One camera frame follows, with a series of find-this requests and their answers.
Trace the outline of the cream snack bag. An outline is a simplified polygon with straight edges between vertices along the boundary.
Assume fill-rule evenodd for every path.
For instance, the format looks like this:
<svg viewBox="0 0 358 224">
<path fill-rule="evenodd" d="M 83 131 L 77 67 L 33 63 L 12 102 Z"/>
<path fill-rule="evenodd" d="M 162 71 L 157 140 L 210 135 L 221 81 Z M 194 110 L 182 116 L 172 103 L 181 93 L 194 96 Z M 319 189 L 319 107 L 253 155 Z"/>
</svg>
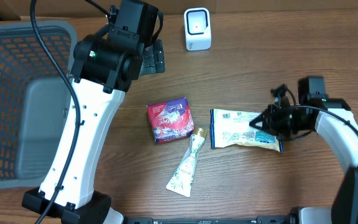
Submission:
<svg viewBox="0 0 358 224">
<path fill-rule="evenodd" d="M 256 112 L 211 109 L 211 147 L 224 148 L 240 145 L 283 152 L 283 144 L 278 136 L 268 134 L 249 125 L 259 114 Z"/>
</svg>

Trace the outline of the red purple snack pack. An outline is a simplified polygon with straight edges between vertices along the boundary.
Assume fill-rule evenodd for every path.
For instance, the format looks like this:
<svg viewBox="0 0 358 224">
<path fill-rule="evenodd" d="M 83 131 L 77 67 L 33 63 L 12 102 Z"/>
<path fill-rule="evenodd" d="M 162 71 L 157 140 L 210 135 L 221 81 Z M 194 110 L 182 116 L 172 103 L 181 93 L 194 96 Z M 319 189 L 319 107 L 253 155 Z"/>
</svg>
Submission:
<svg viewBox="0 0 358 224">
<path fill-rule="evenodd" d="M 187 138 L 195 128 L 186 97 L 148 105 L 147 114 L 156 143 Z"/>
</svg>

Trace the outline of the white tube pouch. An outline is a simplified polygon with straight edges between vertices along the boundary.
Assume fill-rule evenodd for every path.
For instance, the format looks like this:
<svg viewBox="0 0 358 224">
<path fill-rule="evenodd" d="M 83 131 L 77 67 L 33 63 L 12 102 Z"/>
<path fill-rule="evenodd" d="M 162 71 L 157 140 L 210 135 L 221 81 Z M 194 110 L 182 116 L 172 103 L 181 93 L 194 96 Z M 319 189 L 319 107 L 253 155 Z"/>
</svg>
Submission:
<svg viewBox="0 0 358 224">
<path fill-rule="evenodd" d="M 188 149 L 166 185 L 166 189 L 190 197 L 200 150 L 206 140 L 207 130 L 195 128 L 190 136 Z"/>
</svg>

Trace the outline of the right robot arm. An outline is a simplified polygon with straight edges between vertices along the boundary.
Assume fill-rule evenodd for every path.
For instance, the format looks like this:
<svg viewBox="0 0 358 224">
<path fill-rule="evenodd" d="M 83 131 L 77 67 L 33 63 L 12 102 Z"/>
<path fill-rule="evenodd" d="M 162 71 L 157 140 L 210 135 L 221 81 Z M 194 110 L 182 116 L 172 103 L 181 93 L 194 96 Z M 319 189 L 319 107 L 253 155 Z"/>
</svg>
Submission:
<svg viewBox="0 0 358 224">
<path fill-rule="evenodd" d="M 323 77 L 298 80 L 298 99 L 289 101 L 286 85 L 273 89 L 274 103 L 249 125 L 290 140 L 299 131 L 316 132 L 336 156 L 345 176 L 329 208 L 295 208 L 278 223 L 358 224 L 358 126 L 350 106 L 342 98 L 330 98 Z"/>
</svg>

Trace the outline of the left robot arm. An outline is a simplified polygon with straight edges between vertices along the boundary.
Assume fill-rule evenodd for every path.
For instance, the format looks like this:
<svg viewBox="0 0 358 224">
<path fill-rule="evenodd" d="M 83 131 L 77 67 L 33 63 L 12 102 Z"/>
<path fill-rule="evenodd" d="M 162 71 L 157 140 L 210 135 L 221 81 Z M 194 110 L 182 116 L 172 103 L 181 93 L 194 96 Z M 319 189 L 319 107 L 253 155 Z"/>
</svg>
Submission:
<svg viewBox="0 0 358 224">
<path fill-rule="evenodd" d="M 110 196 L 94 189 L 94 177 L 111 121 L 131 83 L 165 70 L 163 13 L 143 1 L 123 1 L 106 12 L 108 23 L 79 41 L 69 74 L 67 120 L 57 152 L 41 185 L 22 206 L 62 223 L 124 223 Z"/>
</svg>

